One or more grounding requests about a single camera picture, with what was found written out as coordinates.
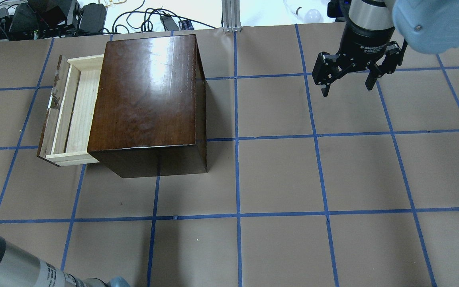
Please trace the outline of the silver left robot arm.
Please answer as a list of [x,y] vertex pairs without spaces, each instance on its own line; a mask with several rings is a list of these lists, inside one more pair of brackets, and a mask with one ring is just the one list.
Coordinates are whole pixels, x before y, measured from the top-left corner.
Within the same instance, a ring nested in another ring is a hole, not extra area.
[[122,277],[108,282],[79,279],[0,236],[0,287],[128,287]]

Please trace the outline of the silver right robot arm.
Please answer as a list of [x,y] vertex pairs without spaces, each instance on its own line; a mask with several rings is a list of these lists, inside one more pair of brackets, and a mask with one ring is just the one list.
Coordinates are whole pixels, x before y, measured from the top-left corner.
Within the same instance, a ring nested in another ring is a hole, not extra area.
[[336,80],[368,71],[365,87],[403,64],[408,47],[441,54],[459,47],[459,0],[331,0],[330,18],[344,18],[337,53],[322,51],[313,67],[324,97]]

